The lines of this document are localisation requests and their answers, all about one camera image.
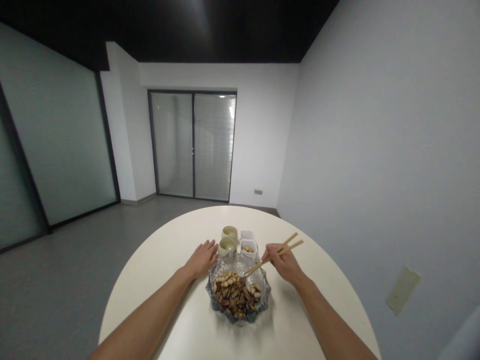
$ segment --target white oval table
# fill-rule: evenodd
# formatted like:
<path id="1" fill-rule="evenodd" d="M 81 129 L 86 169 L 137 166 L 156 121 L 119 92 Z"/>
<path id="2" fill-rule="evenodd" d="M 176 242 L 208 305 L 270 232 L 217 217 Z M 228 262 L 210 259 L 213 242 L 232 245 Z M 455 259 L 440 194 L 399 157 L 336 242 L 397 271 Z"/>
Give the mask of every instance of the white oval table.
<path id="1" fill-rule="evenodd" d="M 220 240 L 231 225 L 252 230 L 259 249 L 298 232 L 293 252 L 303 271 L 355 333 L 380 359 L 369 318 L 350 282 L 330 256 L 302 231 L 266 212 L 241 206 L 213 206 L 186 213 L 155 231 L 123 268 L 106 306 L 101 343 L 135 308 L 161 287 L 205 240 Z M 324 359 L 305 308 L 295 289 L 271 264 L 263 266 L 271 294 L 268 310 L 255 324 L 231 325 L 215 313 L 197 281 L 155 359 Z"/>

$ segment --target glass bowl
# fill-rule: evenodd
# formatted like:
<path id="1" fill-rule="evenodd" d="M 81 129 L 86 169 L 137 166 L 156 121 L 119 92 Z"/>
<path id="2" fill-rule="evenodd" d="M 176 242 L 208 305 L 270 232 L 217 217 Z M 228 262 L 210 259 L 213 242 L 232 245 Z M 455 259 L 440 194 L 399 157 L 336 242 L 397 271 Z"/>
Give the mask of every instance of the glass bowl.
<path id="1" fill-rule="evenodd" d="M 245 283 L 248 285 L 258 284 L 261 287 L 260 292 L 260 301 L 255 305 L 256 312 L 249 312 L 245 314 L 244 317 L 236 317 L 226 312 L 221 306 L 218 300 L 215 298 L 214 294 L 214 282 L 215 279 L 219 277 L 222 273 L 227 273 L 228 271 L 237 272 L 240 276 L 250 270 L 256 265 L 254 259 L 250 259 L 243 254 L 228 254 L 225 257 L 219 258 L 216 261 L 214 267 L 208 272 L 208 283 L 206 285 L 206 291 L 210 295 L 211 308 L 223 314 L 231 324 L 236 324 L 238 326 L 243 326 L 247 323 L 253 324 L 259 315 L 269 308 L 269 295 L 270 288 L 269 282 L 267 281 L 267 273 L 262 268 L 255 271 L 250 275 Z"/>

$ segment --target chopsticks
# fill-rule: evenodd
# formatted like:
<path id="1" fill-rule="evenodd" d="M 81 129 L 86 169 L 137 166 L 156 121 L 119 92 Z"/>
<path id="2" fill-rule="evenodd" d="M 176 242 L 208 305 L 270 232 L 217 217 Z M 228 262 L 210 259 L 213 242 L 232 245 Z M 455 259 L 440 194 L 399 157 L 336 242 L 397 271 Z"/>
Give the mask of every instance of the chopsticks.
<path id="1" fill-rule="evenodd" d="M 285 242 L 283 244 L 280 244 L 279 246 L 276 247 L 276 250 L 278 251 L 278 255 L 283 255 L 285 254 L 288 250 L 292 250 L 294 248 L 296 248 L 297 246 L 301 245 L 304 243 L 303 240 L 299 240 L 297 241 L 296 243 L 294 243 L 292 246 L 287 246 L 285 247 L 289 242 L 292 241 L 292 239 L 294 237 L 296 237 L 298 235 L 298 232 L 294 233 L 292 236 L 290 236 L 287 240 L 285 240 Z M 250 270 L 248 270 L 246 272 L 245 275 L 243 275 L 242 277 L 243 278 L 248 278 L 250 275 L 252 275 L 255 271 L 257 271 L 262 265 L 265 265 L 266 263 L 268 263 L 269 261 L 271 260 L 270 256 L 266 258 L 265 261 L 262 261 L 261 263 L 255 265 L 254 267 L 252 267 Z"/>

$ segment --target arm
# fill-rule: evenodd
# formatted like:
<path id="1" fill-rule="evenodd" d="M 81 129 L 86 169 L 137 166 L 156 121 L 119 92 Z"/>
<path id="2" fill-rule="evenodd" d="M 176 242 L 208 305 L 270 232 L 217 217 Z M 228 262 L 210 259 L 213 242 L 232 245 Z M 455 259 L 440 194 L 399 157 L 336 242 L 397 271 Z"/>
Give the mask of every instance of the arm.
<path id="1" fill-rule="evenodd" d="M 205 276 L 217 261 L 217 247 L 215 240 L 200 244 L 185 266 L 137 307 L 88 360 L 151 359 L 190 283 Z"/>
<path id="2" fill-rule="evenodd" d="M 262 256 L 269 255 L 271 262 L 282 278 L 288 281 L 300 295 L 310 315 L 313 328 L 327 360 L 366 359 L 377 360 L 370 349 L 340 317 L 322 295 L 315 283 L 304 274 L 291 251 L 279 255 L 276 246 L 268 244 Z"/>

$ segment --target floor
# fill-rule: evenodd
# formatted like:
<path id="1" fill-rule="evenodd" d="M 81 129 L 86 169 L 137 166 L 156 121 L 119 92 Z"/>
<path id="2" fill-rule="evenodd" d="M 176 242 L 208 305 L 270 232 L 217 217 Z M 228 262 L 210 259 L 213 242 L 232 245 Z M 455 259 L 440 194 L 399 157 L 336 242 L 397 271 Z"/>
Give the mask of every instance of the floor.
<path id="1" fill-rule="evenodd" d="M 0 359 L 85 360 L 140 244 L 182 214 L 221 205 L 168 196 L 117 204 L 0 254 Z"/>

